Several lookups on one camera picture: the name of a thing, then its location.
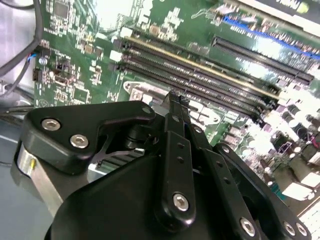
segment wire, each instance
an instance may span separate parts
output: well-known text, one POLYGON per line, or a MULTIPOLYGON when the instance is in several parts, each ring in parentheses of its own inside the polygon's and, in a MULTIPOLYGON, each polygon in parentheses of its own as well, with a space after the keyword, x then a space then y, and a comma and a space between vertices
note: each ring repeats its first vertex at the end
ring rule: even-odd
MULTIPOLYGON (((8 90, 8 89, 10 89, 10 88, 12 88, 12 83, 10 83, 10 84, 8 84, 8 85, 6 85, 6 86, 4 87, 5 90, 8 90)), ((29 93, 29 92, 21 89, 21 88, 18 87, 18 86, 13 90, 13 92, 14 92, 14 93, 17 93, 17 94, 19 94, 21 97, 23 97, 23 98, 26 100, 26 103, 27 103, 27 104, 32 104, 32 103, 35 101, 34 97, 31 95, 31 93, 29 93)))
POLYGON ((25 61, 25 64, 23 65, 23 68, 19 74, 19 76, 16 78, 16 80, 14 81, 14 83, 12 84, 12 86, 5 91, 3 94, 0 95, 0 98, 5 98, 7 97, 10 93, 12 93, 15 88, 18 86, 18 84, 21 82, 22 78, 24 77, 26 71, 28 70, 28 67, 30 65, 30 62, 28 61, 28 59, 25 61))
POLYGON ((44 33, 44 22, 42 17, 42 10, 39 0, 33 0, 34 15, 35 15, 35 30, 32 42, 29 43, 20 53, 9 60, 6 64, 0 67, 0 77, 6 75, 11 69, 20 63, 25 56, 28 56, 40 44, 44 33))
POLYGON ((9 168, 9 167, 12 166, 12 163, 0 161, 0 166, 1 166, 1 167, 8 167, 8 168, 9 168))
POLYGON ((34 108, 35 108, 35 106, 33 106, 33 105, 1 107, 0 108, 0 116, 25 115, 29 111, 33 110, 34 108))
POLYGON ((28 58, 26 59, 29 63, 30 63, 30 60, 32 59, 32 58, 35 58, 37 56, 37 54, 32 54, 32 55, 30 55, 30 56, 28 56, 28 58))
POLYGON ((28 6, 19 6, 19 5, 11 5, 10 3, 7 3, 4 0, 0 0, 0 4, 6 5, 9 8, 17 9, 17 10, 31 10, 35 8, 34 4, 28 5, 28 6))

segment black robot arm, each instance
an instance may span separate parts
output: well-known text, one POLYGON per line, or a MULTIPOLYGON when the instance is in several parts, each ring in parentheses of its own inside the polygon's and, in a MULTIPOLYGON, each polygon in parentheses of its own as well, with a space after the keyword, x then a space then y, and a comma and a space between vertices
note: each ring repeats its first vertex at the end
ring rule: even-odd
POLYGON ((226 144, 191 124, 170 92, 141 101, 39 108, 16 164, 54 216, 48 240, 311 240, 306 226, 226 144), (88 165, 144 155, 88 183, 88 165))

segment silver metal part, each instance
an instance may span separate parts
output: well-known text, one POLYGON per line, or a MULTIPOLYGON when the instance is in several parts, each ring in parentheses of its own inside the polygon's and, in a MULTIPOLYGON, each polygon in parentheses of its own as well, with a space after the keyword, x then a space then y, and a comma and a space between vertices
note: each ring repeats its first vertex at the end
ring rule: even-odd
POLYGON ((45 57, 40 57, 39 58, 39 64, 42 65, 42 66, 45 66, 48 64, 48 60, 45 58, 45 57))
POLYGON ((285 230, 286 230, 291 236, 295 236, 295 235, 296 235, 296 232, 295 232, 294 228, 293 228, 289 223, 287 223, 286 221, 284 221, 284 222, 283 222, 283 225, 284 225, 285 230))
POLYGON ((300 232, 303 236, 307 236, 307 235, 308 235, 307 231, 305 230, 305 228, 304 228, 300 223, 297 222, 295 225, 296 225, 296 227, 298 228, 299 232, 300 232))
POLYGON ((201 128, 198 127, 198 126, 194 126, 194 130, 195 130, 197 133, 201 133, 201 132, 202 132, 201 128))
POLYGON ((17 166, 31 178, 52 216, 56 215, 70 194, 88 184, 87 171, 80 175, 66 175, 45 161, 37 159, 23 145, 19 151, 17 166))
POLYGON ((240 224, 243 230, 250 236, 253 237, 256 235, 255 227, 252 225, 252 223, 246 219, 245 217, 240 218, 240 224))
POLYGON ((175 120, 176 122, 180 122, 180 119, 176 116, 176 115, 172 115, 173 120, 175 120))
POLYGON ((147 113, 147 114, 150 114, 150 113, 151 113, 150 108, 147 107, 147 106, 144 106, 144 107, 142 108, 142 110, 143 110, 145 113, 147 113))
POLYGON ((173 204, 182 212, 185 212, 189 208, 189 202, 185 196, 180 193, 173 195, 173 204))
POLYGON ((70 143, 72 146, 78 149, 85 149, 89 145, 88 139, 81 134, 73 135, 70 138, 70 143))
POLYGON ((23 172, 25 175, 30 176, 32 171, 32 165, 31 162, 37 160, 35 156, 27 152, 25 147, 21 145, 20 151, 19 151, 19 157, 17 159, 17 166, 20 169, 21 172, 23 172))
POLYGON ((48 131, 56 131, 61 128, 60 123, 52 118, 47 118, 41 122, 42 127, 48 131))
POLYGON ((222 146, 223 151, 225 151, 227 154, 230 152, 229 148, 226 146, 222 146))

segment screw hole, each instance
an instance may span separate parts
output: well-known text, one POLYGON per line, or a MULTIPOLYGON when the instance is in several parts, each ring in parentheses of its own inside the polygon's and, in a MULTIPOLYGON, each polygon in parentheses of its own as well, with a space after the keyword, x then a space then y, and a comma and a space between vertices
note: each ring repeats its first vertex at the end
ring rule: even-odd
POLYGON ((183 164, 183 163, 185 162, 185 160, 184 160, 182 157, 180 157, 180 156, 178 156, 176 159, 177 159, 177 160, 179 161, 179 163, 181 163, 181 164, 183 164))
POLYGON ((224 177, 223 180, 225 181, 226 184, 231 184, 228 178, 224 177))
POLYGON ((179 142, 177 145, 180 149, 183 149, 185 147, 185 145, 183 145, 181 142, 179 142))
POLYGON ((217 164, 220 168, 222 168, 222 167, 223 167, 222 163, 221 163, 221 162, 219 162, 219 161, 217 161, 217 162, 216 162, 216 164, 217 164))

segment green circuit board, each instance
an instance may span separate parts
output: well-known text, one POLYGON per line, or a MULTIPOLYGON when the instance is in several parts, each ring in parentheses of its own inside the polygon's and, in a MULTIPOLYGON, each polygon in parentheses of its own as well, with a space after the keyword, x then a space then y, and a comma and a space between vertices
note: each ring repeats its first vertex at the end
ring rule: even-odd
MULTIPOLYGON (((110 59, 113 40, 119 38, 122 27, 140 30, 197 52, 207 59, 274 84, 284 92, 298 87, 304 94, 309 94, 309 98, 320 96, 317 58, 320 41, 317 37, 290 31, 285 24, 275 24, 259 15, 254 15, 253 21, 250 12, 222 1, 120 0, 109 5, 104 0, 43 0, 41 6, 45 27, 41 45, 49 50, 49 54, 45 56, 45 64, 41 64, 41 56, 37 57, 34 78, 36 107, 133 100, 132 89, 125 88, 128 83, 167 93, 170 87, 153 79, 109 70, 109 63, 114 63, 110 59), (251 16, 250 30, 242 27, 246 16, 251 16), (287 84, 287 79, 279 80, 277 72, 214 47, 215 36, 309 73, 315 79, 308 86, 287 84), (277 43, 274 38, 286 43, 277 43), (292 46, 313 57, 293 50, 292 46), (62 60, 68 61, 71 76, 67 82, 58 81, 57 76, 55 80, 52 78, 58 64, 63 64, 62 60)), ((208 104, 207 107, 218 118, 205 126, 210 143, 217 143, 231 124, 242 131, 239 144, 244 145, 246 130, 252 121, 221 106, 208 104)))

